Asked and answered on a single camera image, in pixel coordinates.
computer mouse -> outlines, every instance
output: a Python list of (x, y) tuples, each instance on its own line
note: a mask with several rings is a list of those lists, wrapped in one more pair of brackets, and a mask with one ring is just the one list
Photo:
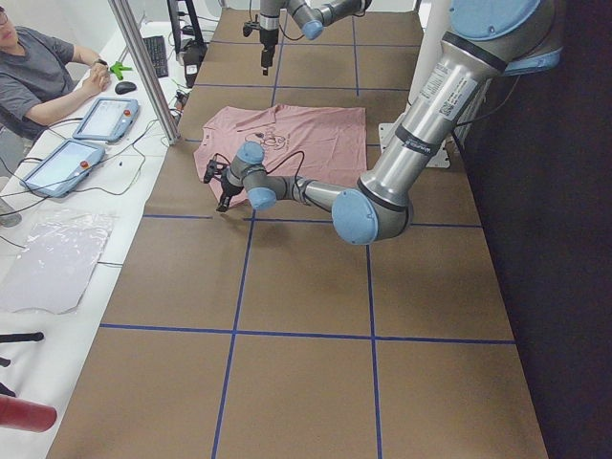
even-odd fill
[(136, 91), (136, 88), (136, 84), (131, 81), (120, 81), (115, 86), (115, 92), (117, 94), (131, 93), (132, 91)]

clear plastic bag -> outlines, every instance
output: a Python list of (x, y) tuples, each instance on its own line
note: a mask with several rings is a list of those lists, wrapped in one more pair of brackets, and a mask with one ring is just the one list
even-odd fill
[(41, 215), (0, 285), (4, 311), (74, 309), (113, 227), (107, 215), (70, 209)]

brown table surface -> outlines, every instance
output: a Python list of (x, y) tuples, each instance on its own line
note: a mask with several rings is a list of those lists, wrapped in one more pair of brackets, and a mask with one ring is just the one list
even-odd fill
[(545, 458), (460, 158), (370, 247), (296, 203), (218, 214), (195, 172), (218, 110), (277, 103), (365, 107), (371, 166), (405, 107), (417, 14), (283, 39), (269, 76), (248, 18), (222, 15), (48, 457)]

white desk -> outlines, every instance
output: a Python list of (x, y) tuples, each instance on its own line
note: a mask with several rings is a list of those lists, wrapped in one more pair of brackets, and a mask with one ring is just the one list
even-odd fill
[[(142, 35), (169, 35), (169, 25), (148, 23), (143, 26)], [(109, 63), (114, 63), (124, 48), (119, 32), (100, 53)], [(160, 79), (164, 95), (172, 101), (176, 90), (185, 84), (183, 68), (176, 62), (171, 47), (166, 47), (169, 59), (170, 77)], [(130, 56), (123, 64), (135, 68)], [(124, 80), (133, 81), (138, 90), (123, 97), (136, 98), (141, 112), (131, 130), (118, 144), (107, 148), (107, 157), (120, 152), (126, 145), (140, 136), (156, 116), (137, 72), (124, 72)], [(114, 92), (117, 79), (101, 97), (116, 97)], [(94, 98), (69, 118), (82, 117), (93, 103)], [(64, 137), (71, 137), (77, 122), (59, 125), (54, 131)], [(28, 155), (31, 158), (47, 157), (63, 140), (52, 132), (45, 132)], [(132, 239), (142, 217), (142, 210), (157, 179), (166, 153), (167, 139), (163, 129), (155, 122), (147, 134), (136, 145), (143, 156), (133, 148), (127, 148), (117, 157), (96, 168), (83, 180), (77, 189), (99, 186), (113, 192), (126, 189), (138, 172), (136, 182), (121, 196), (114, 196), (100, 190), (71, 193), (62, 199), (47, 199), (40, 205), (21, 212), (22, 222), (13, 228), (0, 228), (0, 234), (16, 244), (23, 245), (32, 228), (46, 212), (59, 209), (78, 209), (90, 213), (113, 216), (114, 227), (104, 248), (100, 261), (121, 264), (127, 255)], [(17, 177), (25, 176), (36, 162), (26, 162), (16, 171)], [(24, 188), (13, 177), (2, 191), (15, 209), (24, 208), (40, 198), (23, 193)], [(0, 279), (4, 278), (15, 261), (20, 249), (0, 241)], [(46, 432), (33, 433), (0, 427), (0, 456), (10, 459), (41, 459), (47, 452), (59, 429), (78, 375), (106, 308), (108, 299), (120, 274), (120, 266), (97, 264), (90, 283), (78, 306), (71, 312), (52, 315), (43, 311), (22, 313), (0, 312), (0, 334), (29, 333), (42, 331), (45, 339), (40, 342), (18, 342), (0, 344), (0, 356), (12, 360), (7, 368), (0, 368), (0, 382), (15, 391), (17, 397), (39, 404), (55, 407), (58, 419)], [(24, 288), (36, 288), (35, 285)]]

man's hand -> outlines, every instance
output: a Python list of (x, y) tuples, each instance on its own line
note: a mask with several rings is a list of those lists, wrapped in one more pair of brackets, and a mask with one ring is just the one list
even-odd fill
[(89, 76), (83, 80), (83, 90), (89, 97), (97, 96), (104, 91), (111, 82), (111, 76), (108, 73), (108, 67), (100, 63), (92, 66)]

